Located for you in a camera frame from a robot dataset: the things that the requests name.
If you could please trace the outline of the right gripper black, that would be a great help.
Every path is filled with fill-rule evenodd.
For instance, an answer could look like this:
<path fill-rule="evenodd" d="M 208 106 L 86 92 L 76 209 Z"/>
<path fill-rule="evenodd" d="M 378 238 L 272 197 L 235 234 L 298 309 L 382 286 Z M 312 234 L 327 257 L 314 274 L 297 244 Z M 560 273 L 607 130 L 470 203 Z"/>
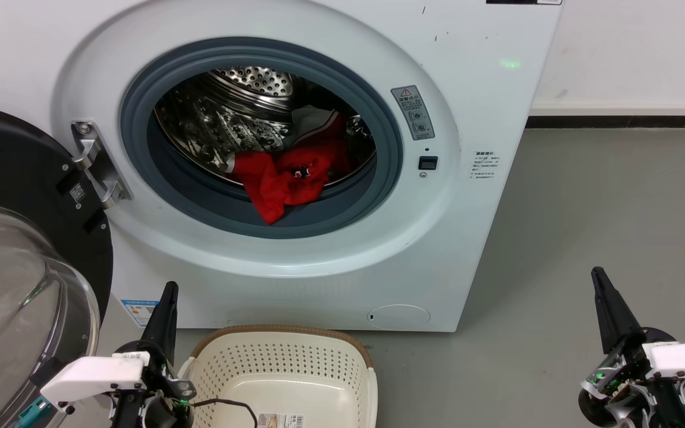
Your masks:
<path fill-rule="evenodd" d="M 642 328 L 602 267 L 592 283 L 605 359 L 581 384 L 581 413 L 599 427 L 685 427 L 685 373 L 664 376 L 649 360 L 651 346 L 677 341 Z"/>

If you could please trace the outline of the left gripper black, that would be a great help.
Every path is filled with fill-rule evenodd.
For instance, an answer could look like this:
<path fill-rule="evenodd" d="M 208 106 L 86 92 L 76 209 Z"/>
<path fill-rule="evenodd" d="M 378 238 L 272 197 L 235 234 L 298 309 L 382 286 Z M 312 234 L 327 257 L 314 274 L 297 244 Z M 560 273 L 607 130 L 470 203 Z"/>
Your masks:
<path fill-rule="evenodd" d="M 180 380 L 174 379 L 171 373 L 175 360 L 178 295 L 179 285 L 167 282 L 142 339 L 117 349 L 118 353 L 145 351 L 150 354 L 150 360 L 142 369 L 140 381 L 129 388 L 114 388 L 109 393 L 112 427 L 193 426 L 193 410 L 182 403 Z"/>

